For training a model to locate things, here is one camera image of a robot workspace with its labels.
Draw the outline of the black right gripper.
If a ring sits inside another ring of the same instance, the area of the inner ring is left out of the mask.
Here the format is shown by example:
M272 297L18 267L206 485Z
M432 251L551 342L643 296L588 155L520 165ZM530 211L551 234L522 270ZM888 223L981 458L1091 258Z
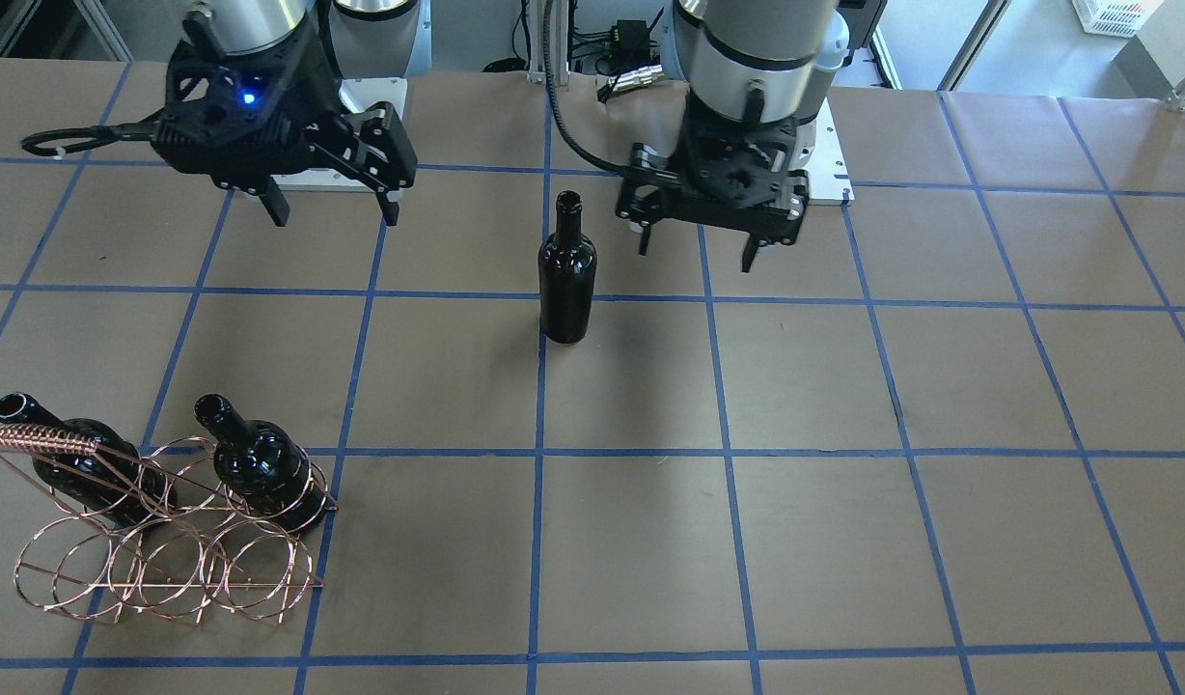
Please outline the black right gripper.
M260 195L284 228L274 176L328 166L380 195L399 224L417 166L390 102L342 106L342 79L419 74L416 9L174 9L181 39L166 71L152 148L174 170Z

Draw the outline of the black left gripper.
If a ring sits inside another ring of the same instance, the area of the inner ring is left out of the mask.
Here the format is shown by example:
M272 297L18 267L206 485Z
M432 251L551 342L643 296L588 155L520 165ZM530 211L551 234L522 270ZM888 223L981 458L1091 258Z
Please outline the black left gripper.
M648 255L651 227L662 219L747 232L743 273L752 270L760 247L794 246L811 203L805 173L790 166L798 130L792 116L756 128L685 116L671 155L633 146L616 213L635 224L638 255Z

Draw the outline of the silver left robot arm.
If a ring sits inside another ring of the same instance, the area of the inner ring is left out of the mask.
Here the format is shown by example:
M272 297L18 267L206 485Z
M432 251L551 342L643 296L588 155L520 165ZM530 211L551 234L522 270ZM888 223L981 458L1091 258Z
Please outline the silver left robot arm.
M592 153L566 125L558 58L538 47L558 135L596 170L619 177L615 213L648 251L664 219L743 232L741 269L761 249L794 246L813 205L818 119L848 53L835 1L672 1L662 82L681 97L635 107L643 123L620 161Z

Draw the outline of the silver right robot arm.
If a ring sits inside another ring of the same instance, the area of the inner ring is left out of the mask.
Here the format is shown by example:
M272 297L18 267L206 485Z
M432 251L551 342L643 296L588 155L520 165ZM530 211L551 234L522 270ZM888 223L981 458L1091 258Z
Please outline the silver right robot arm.
M179 40L166 70L152 149L184 176L262 200L289 219L280 176L333 170L399 219L419 158L404 109L357 106L354 79L406 78L433 66L425 1L178 1Z

